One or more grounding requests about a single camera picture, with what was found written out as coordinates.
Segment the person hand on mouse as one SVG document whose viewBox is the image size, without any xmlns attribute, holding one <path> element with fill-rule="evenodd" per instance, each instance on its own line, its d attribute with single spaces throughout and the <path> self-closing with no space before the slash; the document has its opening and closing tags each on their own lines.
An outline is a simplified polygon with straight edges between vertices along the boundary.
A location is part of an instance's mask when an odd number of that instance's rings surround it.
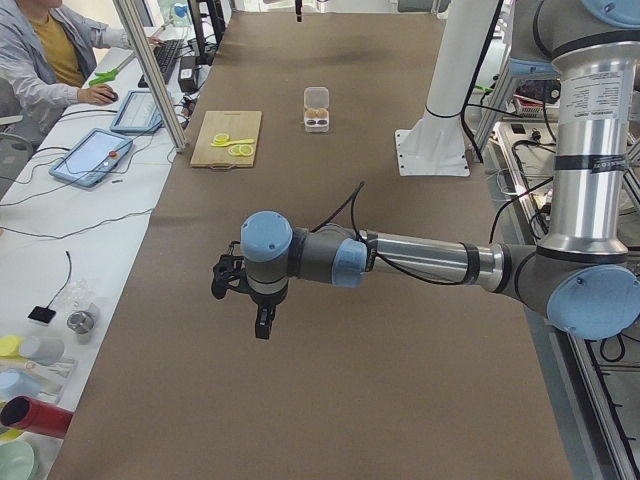
<svg viewBox="0 0 640 480">
<path fill-rule="evenodd" d="M 107 84 L 96 84 L 77 91 L 80 103 L 91 105 L 109 105 L 118 100 L 117 93 Z"/>
</svg>

